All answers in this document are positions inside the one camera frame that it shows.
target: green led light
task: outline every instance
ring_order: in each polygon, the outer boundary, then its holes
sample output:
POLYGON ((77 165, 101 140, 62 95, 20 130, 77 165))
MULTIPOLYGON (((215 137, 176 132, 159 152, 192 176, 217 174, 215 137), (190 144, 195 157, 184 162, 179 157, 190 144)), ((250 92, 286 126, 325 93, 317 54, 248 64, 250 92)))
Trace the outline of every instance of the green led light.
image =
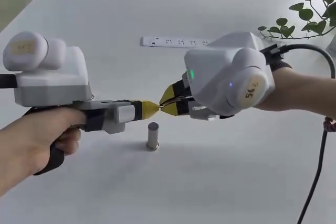
POLYGON ((194 79, 195 78, 195 73, 194 73, 194 70, 190 70, 190 78, 191 79, 194 79))

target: yellow gripper tip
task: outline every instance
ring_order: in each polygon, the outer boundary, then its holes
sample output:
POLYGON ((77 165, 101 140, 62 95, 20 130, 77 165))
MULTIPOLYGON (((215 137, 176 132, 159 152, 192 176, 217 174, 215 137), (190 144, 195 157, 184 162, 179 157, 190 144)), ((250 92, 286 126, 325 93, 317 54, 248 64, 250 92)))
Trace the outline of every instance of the yellow gripper tip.
POLYGON ((157 111, 159 111, 159 105, 150 102, 150 101, 141 101, 142 102, 142 119, 151 118, 157 111))

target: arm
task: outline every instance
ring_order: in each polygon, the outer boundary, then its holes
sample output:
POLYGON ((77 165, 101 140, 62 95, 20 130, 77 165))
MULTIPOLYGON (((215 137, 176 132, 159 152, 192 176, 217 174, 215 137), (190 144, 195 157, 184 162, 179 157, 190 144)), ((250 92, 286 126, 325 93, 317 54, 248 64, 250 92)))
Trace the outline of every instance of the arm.
POLYGON ((291 68, 273 73, 276 90, 257 108, 306 110, 336 119, 336 80, 305 76, 291 68))

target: plant stem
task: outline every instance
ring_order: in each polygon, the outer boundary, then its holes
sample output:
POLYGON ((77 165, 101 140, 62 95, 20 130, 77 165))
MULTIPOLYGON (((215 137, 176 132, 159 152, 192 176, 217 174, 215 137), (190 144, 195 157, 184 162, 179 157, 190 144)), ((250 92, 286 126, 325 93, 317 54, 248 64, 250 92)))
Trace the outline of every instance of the plant stem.
POLYGON ((310 3, 310 7, 317 13, 317 15, 319 15, 319 17, 322 19, 322 20, 325 20, 325 18, 323 18, 320 13, 313 7, 313 5, 311 4, 311 1, 309 1, 310 3))
POLYGON ((327 12, 327 14, 328 14, 328 17, 330 18, 330 15, 329 15, 329 12, 328 12, 328 5, 325 3, 325 1, 324 1, 324 0, 322 0, 322 2, 324 3, 324 6, 325 6, 325 11, 327 12))
MULTIPOLYGON (((335 28, 336 28, 336 26, 332 27, 329 31, 326 31, 324 34, 321 34, 321 35, 317 34, 317 35, 314 35, 314 36, 299 37, 299 38, 294 38, 293 36, 291 36, 291 39, 309 39, 309 38, 314 38, 314 37, 320 37, 320 36, 323 36, 323 35, 326 35, 326 34, 330 33, 330 32, 333 31, 335 28)), ((281 38, 281 37, 265 36, 262 32, 260 32, 260 33, 263 35, 264 39, 266 39, 266 38, 283 39, 283 38, 281 38)))

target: black handle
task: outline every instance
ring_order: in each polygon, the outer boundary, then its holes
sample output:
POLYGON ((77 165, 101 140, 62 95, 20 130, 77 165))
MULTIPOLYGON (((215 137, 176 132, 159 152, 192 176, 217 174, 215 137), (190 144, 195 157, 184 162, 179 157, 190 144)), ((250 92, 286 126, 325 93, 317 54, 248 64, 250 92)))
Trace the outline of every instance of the black handle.
POLYGON ((58 168, 64 162, 64 152, 56 148, 56 141, 54 141, 50 146, 50 157, 46 167, 40 170, 38 173, 35 173, 34 176, 47 173, 53 169, 58 168))
MULTIPOLYGON (((23 116, 29 115, 32 113, 37 113, 45 110, 51 110, 57 108, 56 106, 51 106, 51 107, 33 107, 29 109, 23 116)), ((64 152, 58 148, 56 148, 56 142, 58 139, 56 139, 50 146, 50 157, 48 164, 45 168, 40 170, 39 172, 35 173, 34 176, 41 175, 43 173, 47 173, 53 169, 58 168, 63 164, 64 162, 64 152)))

